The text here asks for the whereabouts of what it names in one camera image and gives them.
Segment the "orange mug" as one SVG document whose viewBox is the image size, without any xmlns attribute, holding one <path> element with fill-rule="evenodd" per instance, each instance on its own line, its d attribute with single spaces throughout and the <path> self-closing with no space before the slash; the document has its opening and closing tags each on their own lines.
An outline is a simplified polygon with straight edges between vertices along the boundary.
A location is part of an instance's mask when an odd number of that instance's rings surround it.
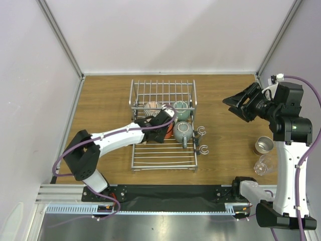
<svg viewBox="0 0 321 241">
<path fill-rule="evenodd" d="M 168 126 L 168 129 L 167 129 L 167 132 L 166 132 L 166 135 L 165 135 L 165 139 L 169 139 L 173 135 L 173 128 L 174 128 L 174 124 L 171 123 Z"/>
</svg>

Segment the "white ribbed mug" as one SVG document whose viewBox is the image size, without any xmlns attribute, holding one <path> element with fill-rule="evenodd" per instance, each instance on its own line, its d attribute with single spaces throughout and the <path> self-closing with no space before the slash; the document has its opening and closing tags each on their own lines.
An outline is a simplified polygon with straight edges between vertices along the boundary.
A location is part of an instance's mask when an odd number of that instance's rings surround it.
<svg viewBox="0 0 321 241">
<path fill-rule="evenodd" d="M 143 108 L 145 117 L 155 117 L 159 114 L 160 110 L 161 104 L 156 101 L 148 102 Z"/>
</svg>

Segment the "teal ceramic mug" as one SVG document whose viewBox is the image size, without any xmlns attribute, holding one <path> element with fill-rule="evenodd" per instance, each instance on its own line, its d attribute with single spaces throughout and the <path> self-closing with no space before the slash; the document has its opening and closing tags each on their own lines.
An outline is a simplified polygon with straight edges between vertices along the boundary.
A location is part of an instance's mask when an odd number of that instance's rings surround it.
<svg viewBox="0 0 321 241">
<path fill-rule="evenodd" d="M 185 101 L 176 101 L 173 105 L 174 109 L 177 113 L 177 120 L 179 122 L 184 122 L 189 118 L 190 108 L 189 105 Z"/>
</svg>

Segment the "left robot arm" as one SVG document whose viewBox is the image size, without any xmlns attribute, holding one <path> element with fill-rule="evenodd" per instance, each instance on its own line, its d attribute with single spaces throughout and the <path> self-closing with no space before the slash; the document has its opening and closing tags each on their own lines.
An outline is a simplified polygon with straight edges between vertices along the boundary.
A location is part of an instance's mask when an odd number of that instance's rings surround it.
<svg viewBox="0 0 321 241">
<path fill-rule="evenodd" d="M 174 119 L 175 111 L 165 108 L 154 117 L 139 118 L 113 131 L 97 134 L 79 131 L 63 153 L 63 159 L 72 176 L 93 190 L 95 198 L 105 201 L 110 196 L 110 188 L 105 177 L 97 170 L 98 160 L 111 151 L 129 145 L 163 143 L 168 126 Z"/>
</svg>

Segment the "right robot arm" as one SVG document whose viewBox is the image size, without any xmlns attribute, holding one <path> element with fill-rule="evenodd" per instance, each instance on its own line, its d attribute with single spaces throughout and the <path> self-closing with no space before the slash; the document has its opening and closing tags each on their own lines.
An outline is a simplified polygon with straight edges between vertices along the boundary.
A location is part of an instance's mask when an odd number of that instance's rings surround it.
<svg viewBox="0 0 321 241">
<path fill-rule="evenodd" d="M 312 150 L 312 123 L 300 117 L 303 88 L 281 82 L 265 89 L 258 83 L 223 99 L 229 111 L 246 122 L 257 116 L 269 122 L 277 149 L 277 189 L 271 197 L 254 178 L 236 177 L 231 197 L 245 199 L 255 207 L 260 227 L 315 230 L 317 221 L 310 216 L 306 202 L 306 166 Z"/>
</svg>

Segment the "steel tumbler cup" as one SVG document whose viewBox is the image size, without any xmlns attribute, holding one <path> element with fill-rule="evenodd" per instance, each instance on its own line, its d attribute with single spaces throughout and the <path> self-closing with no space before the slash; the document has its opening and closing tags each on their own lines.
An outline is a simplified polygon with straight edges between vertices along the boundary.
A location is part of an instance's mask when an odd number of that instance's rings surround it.
<svg viewBox="0 0 321 241">
<path fill-rule="evenodd" d="M 254 144 L 253 153 L 256 155 L 265 155 L 272 151 L 274 148 L 274 142 L 271 138 L 261 136 Z"/>
</svg>

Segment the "clear glass cup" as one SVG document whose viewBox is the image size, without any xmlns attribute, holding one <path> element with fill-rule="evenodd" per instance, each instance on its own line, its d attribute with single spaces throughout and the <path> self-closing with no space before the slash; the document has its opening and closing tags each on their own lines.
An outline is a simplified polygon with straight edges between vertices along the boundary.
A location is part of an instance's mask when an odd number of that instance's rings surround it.
<svg viewBox="0 0 321 241">
<path fill-rule="evenodd" d="M 264 176 L 276 170 L 277 164 L 272 155 L 265 154 L 260 156 L 259 160 L 254 165 L 254 171 L 257 175 Z"/>
</svg>

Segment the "black base mat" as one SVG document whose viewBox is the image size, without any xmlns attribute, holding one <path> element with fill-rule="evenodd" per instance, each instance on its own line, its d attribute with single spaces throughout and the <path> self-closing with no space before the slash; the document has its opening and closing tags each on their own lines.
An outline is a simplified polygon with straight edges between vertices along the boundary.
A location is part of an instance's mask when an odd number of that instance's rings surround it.
<svg viewBox="0 0 321 241">
<path fill-rule="evenodd" d="M 220 185 L 111 185 L 104 195 L 128 204 L 201 204 L 232 202 L 231 187 Z"/>
</svg>

